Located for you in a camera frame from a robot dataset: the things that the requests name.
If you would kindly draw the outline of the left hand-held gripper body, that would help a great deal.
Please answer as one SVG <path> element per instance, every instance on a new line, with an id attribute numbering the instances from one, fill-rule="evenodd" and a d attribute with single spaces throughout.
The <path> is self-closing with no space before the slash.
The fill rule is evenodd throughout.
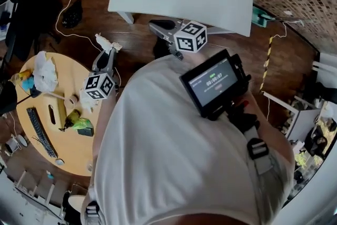
<path id="1" fill-rule="evenodd" d="M 117 81 L 114 76 L 114 68 L 98 69 L 92 67 L 89 76 L 84 81 L 84 91 L 92 100 L 104 100 L 116 91 Z"/>

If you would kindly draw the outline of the white tissue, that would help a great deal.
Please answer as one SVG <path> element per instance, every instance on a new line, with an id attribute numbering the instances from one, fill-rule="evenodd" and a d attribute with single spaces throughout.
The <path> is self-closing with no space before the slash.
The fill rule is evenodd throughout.
<path id="1" fill-rule="evenodd" d="M 101 34 L 95 34 L 96 42 L 101 46 L 105 53 L 110 53 L 112 49 L 119 52 L 122 49 L 122 45 L 117 42 L 110 42 L 108 39 L 103 37 Z"/>

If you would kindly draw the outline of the person's left forearm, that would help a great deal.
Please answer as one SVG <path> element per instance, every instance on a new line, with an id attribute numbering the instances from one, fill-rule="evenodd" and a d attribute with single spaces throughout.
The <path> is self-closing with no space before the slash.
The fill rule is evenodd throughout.
<path id="1" fill-rule="evenodd" d="M 114 90 L 110 94 L 110 96 L 107 99 L 103 100 L 101 103 L 101 108 L 100 108 L 100 112 L 98 115 L 98 120 L 97 120 L 94 139 L 93 139 L 93 149 L 92 149 L 93 165 L 96 164 L 106 127 L 108 125 L 108 122 L 110 120 L 110 117 L 116 105 L 117 96 L 118 94 Z"/>

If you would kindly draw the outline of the brown tape roll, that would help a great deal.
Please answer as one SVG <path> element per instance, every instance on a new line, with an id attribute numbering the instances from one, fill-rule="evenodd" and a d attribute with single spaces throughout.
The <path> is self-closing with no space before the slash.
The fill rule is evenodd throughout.
<path id="1" fill-rule="evenodd" d="M 71 95 L 64 100 L 64 106 L 66 109 L 73 110 L 78 104 L 78 97 L 76 95 Z"/>

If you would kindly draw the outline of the dark olive bottle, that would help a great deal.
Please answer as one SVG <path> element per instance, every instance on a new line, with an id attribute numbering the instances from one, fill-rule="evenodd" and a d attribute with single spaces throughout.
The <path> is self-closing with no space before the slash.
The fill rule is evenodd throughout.
<path id="1" fill-rule="evenodd" d="M 66 129 L 71 128 L 80 119 L 81 113 L 79 110 L 74 109 L 65 119 L 65 123 L 60 131 L 64 132 Z"/>

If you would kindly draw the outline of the green plastic bag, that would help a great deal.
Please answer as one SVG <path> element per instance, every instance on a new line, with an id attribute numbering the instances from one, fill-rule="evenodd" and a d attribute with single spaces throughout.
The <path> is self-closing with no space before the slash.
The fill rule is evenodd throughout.
<path id="1" fill-rule="evenodd" d="M 89 119 L 79 118 L 72 126 L 74 130 L 81 130 L 81 129 L 93 129 L 93 125 Z"/>

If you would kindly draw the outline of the black sponge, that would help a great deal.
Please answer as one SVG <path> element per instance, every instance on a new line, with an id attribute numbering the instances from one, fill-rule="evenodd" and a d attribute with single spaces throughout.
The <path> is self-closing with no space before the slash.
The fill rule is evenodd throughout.
<path id="1" fill-rule="evenodd" d="M 93 137 L 94 136 L 94 129 L 93 128 L 83 128 L 78 129 L 77 133 L 82 136 Z"/>

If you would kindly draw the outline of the wooden slotted box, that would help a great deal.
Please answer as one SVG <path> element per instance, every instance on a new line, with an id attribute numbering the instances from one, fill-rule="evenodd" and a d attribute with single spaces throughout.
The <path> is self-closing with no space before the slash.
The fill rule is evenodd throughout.
<path id="1" fill-rule="evenodd" d="M 48 126 L 55 131 L 64 128 L 66 119 L 66 108 L 64 101 L 51 95 L 44 96 L 44 102 L 47 110 Z"/>

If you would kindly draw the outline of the black garbage bag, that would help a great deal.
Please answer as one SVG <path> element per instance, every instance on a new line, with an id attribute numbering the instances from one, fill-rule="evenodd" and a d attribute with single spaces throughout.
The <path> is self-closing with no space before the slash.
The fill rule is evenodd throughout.
<path id="1" fill-rule="evenodd" d="M 64 28 L 76 27 L 81 22 L 82 15 L 82 0 L 76 0 L 73 5 L 63 13 L 62 26 Z"/>

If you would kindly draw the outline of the black chest monitor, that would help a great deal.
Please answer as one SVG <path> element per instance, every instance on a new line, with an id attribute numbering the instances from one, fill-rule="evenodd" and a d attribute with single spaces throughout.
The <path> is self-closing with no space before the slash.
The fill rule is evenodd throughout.
<path id="1" fill-rule="evenodd" d="M 246 75 L 238 54 L 222 50 L 180 76 L 184 88 L 201 117 L 215 121 L 231 111 L 234 100 L 243 95 L 251 75 Z"/>

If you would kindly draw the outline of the crumpled white plastic bag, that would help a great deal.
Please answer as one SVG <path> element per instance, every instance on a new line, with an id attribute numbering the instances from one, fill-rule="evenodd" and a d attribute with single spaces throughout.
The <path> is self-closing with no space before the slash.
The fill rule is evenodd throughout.
<path id="1" fill-rule="evenodd" d="M 33 77 L 34 85 L 38 91 L 55 91 L 58 85 L 56 68 L 52 59 L 47 59 L 45 51 L 40 51 L 35 57 Z"/>

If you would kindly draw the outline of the blue cloth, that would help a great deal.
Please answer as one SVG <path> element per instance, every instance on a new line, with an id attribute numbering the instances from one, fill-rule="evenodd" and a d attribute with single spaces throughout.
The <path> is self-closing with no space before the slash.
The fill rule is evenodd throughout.
<path id="1" fill-rule="evenodd" d="M 25 92 L 30 91 L 34 87 L 34 78 L 30 77 L 22 81 L 22 88 Z"/>

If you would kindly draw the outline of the yellow black hazard tape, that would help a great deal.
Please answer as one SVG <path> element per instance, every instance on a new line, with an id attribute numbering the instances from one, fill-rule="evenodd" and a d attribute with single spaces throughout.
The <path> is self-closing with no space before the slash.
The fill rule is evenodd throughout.
<path id="1" fill-rule="evenodd" d="M 272 49 L 272 42 L 273 42 L 273 36 L 271 36 L 270 39 L 269 39 L 269 46 L 268 46 L 266 61 L 264 63 L 264 72 L 263 72 L 263 76 L 262 76 L 262 83 L 260 85 L 260 92 L 263 91 L 263 86 L 264 86 L 265 78 L 266 78 L 267 71 L 268 71 L 271 49 Z"/>

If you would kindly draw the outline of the black office chair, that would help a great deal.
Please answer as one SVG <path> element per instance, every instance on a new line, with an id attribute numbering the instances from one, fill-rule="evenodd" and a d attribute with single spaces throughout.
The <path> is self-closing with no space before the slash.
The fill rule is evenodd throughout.
<path id="1" fill-rule="evenodd" d="M 61 41 L 55 32 L 55 23 L 62 8 L 61 0 L 10 1 L 14 4 L 11 17 L 0 19 L 0 25 L 9 24 L 5 37 L 5 62 L 10 62 L 14 55 L 21 61 L 27 60 L 31 47 L 37 53 L 41 34 L 48 34 L 56 43 Z"/>

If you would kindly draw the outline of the white cup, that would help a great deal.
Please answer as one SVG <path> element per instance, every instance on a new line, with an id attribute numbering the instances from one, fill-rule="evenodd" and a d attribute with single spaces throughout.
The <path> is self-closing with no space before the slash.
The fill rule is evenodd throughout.
<path id="1" fill-rule="evenodd" d="M 28 147 L 28 142 L 24 136 L 19 135 L 11 135 L 11 138 L 5 143 L 6 153 L 8 155 L 12 155 L 17 150 L 21 150 L 22 147 Z"/>

